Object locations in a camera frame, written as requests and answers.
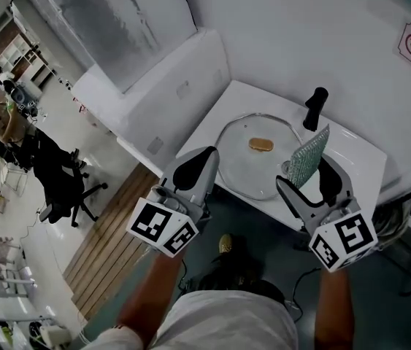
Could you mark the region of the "person's white shirt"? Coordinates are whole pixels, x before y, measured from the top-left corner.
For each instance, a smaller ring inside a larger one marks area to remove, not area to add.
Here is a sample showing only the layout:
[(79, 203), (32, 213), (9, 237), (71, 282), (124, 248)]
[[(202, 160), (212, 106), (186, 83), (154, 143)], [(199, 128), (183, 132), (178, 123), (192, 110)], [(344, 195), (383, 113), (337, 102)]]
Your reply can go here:
[(188, 293), (171, 307), (147, 350), (297, 350), (285, 306), (239, 290)]

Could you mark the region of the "black office chair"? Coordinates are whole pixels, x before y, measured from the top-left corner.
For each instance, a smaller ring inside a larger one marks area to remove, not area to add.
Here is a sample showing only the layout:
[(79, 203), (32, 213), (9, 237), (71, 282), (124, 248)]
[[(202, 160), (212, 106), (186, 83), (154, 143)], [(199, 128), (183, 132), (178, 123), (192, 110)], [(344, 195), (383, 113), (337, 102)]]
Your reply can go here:
[(39, 221), (55, 224), (69, 217), (71, 226), (77, 228), (78, 211), (84, 211), (92, 221), (97, 221), (98, 217), (89, 210), (85, 199), (107, 189), (108, 184), (102, 182), (86, 190), (84, 180), (89, 174), (82, 170), (84, 162), (62, 150), (40, 129), (36, 130), (32, 155), (34, 176), (42, 184), (46, 205), (39, 214)]

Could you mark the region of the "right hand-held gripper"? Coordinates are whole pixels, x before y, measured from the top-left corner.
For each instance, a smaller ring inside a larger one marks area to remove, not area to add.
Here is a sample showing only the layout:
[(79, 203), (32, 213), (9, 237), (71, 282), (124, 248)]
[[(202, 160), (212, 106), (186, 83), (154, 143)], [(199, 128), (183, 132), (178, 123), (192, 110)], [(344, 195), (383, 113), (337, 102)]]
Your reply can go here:
[(282, 176), (276, 176), (276, 188), (310, 234), (310, 251), (326, 270), (337, 271), (365, 257), (377, 245), (374, 208), (361, 206), (356, 199), (344, 199), (352, 194), (351, 180), (333, 158), (322, 154), (318, 171), (324, 202), (311, 202)]

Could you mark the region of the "white sink basin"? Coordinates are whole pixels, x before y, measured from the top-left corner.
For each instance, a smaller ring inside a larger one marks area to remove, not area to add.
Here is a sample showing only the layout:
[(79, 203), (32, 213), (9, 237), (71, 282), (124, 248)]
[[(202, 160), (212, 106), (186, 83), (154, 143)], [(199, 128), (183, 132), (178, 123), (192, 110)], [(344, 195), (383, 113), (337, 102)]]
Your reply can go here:
[[(307, 114), (303, 106), (245, 83), (232, 81), (192, 133), (179, 155), (184, 155), (196, 148), (215, 146), (217, 137), (227, 123), (251, 113), (270, 114), (286, 120), (296, 129), (303, 143), (314, 135), (302, 125)], [(327, 125), (330, 127), (330, 136), (324, 150), (325, 154), (337, 161), (347, 172), (354, 196), (359, 204), (375, 209), (387, 155), (347, 128), (326, 117), (320, 117), (318, 127), (324, 128)], [(292, 215), (279, 194), (269, 201), (255, 201), (226, 188), (218, 174), (215, 183), (284, 225), (294, 230), (301, 229), (301, 220)]]

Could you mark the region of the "person's black trousers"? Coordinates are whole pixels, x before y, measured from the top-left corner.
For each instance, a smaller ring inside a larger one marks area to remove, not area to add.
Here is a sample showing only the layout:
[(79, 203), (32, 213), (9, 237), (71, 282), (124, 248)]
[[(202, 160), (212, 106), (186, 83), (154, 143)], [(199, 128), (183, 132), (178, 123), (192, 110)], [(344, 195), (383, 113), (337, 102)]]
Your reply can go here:
[(228, 254), (218, 252), (218, 256), (201, 273), (187, 280), (181, 294), (202, 290), (238, 290), (284, 304), (284, 294), (263, 279), (263, 265), (249, 253), (246, 240), (241, 236), (232, 236), (233, 250)]

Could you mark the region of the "person's left shoe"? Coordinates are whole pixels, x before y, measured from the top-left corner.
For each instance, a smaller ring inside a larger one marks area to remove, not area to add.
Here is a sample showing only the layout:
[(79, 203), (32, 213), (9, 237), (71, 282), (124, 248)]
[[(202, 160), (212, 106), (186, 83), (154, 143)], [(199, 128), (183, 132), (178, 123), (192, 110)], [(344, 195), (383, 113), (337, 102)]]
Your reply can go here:
[(219, 254), (228, 254), (233, 250), (234, 237), (232, 234), (224, 234), (220, 237), (218, 243)]

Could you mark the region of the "black faucet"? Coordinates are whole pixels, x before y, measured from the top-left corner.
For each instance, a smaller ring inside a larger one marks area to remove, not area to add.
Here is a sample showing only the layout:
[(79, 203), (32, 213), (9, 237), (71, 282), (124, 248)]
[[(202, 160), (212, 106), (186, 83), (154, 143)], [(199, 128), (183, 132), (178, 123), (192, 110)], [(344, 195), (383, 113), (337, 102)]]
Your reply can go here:
[(303, 126), (305, 129), (316, 132), (320, 113), (329, 97), (329, 92), (324, 87), (317, 87), (313, 95), (305, 102), (307, 115), (304, 118)]

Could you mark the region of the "pale hanging towel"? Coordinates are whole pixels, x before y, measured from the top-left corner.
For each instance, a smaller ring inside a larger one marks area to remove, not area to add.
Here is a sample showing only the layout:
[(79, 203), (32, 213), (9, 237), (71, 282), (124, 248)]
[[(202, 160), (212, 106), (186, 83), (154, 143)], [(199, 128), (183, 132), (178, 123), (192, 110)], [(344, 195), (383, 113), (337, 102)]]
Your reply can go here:
[(372, 222), (378, 239), (375, 247), (377, 251), (389, 247), (401, 238), (408, 228), (410, 212), (410, 199), (387, 203), (375, 209)]

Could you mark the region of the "person's right forearm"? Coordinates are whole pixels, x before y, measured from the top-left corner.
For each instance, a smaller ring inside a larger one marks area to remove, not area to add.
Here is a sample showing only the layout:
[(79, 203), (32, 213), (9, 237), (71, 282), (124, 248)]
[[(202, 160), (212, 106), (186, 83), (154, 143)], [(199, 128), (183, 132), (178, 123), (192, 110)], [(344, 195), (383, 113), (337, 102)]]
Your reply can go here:
[(346, 270), (322, 270), (315, 316), (315, 350), (353, 350), (355, 317)]

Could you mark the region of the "green scrubbing sponge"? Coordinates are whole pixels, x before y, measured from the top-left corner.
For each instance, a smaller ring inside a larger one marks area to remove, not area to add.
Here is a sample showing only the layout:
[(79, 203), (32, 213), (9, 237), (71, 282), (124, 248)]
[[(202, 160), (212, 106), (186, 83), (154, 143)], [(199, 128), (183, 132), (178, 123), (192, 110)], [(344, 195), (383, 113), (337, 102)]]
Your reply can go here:
[(309, 141), (296, 149), (286, 161), (286, 178), (300, 189), (318, 170), (323, 152), (329, 141), (330, 127), (327, 125)]

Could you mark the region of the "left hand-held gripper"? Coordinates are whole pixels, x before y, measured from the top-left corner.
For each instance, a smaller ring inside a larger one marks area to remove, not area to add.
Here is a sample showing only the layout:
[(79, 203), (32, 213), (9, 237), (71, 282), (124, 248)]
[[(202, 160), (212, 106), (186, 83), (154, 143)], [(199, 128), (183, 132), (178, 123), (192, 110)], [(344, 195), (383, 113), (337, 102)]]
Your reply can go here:
[[(137, 201), (126, 231), (168, 257), (177, 256), (211, 219), (204, 201), (212, 191), (219, 162), (214, 146), (173, 160), (159, 184)], [(188, 201), (167, 188), (186, 192)]]

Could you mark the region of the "wooden slat platform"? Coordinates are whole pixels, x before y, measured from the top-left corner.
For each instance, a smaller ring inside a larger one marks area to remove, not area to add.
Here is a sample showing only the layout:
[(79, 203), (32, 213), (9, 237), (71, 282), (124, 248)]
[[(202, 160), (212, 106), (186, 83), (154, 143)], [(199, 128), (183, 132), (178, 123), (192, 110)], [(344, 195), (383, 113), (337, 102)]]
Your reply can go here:
[(139, 163), (115, 193), (75, 252), (63, 277), (72, 302), (89, 320), (120, 289), (147, 245), (126, 232), (140, 198), (146, 197), (158, 177)]

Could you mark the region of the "white open shelf unit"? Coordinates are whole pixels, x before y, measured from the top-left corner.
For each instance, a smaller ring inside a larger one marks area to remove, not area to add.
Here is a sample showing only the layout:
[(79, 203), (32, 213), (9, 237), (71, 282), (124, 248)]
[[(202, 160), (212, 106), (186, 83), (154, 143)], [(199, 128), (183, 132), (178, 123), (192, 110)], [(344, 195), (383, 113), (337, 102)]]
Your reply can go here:
[(14, 75), (16, 82), (29, 82), (40, 90), (53, 72), (39, 48), (32, 47), (18, 34), (0, 54), (0, 68)]

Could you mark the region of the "person's left forearm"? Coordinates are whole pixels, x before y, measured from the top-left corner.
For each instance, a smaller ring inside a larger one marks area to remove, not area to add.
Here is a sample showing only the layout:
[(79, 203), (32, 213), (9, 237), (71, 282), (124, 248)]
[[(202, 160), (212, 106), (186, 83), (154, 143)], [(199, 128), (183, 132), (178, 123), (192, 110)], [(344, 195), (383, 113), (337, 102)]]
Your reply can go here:
[(170, 258), (159, 254), (133, 294), (123, 304), (117, 324), (133, 330), (148, 346), (172, 298), (185, 252)]

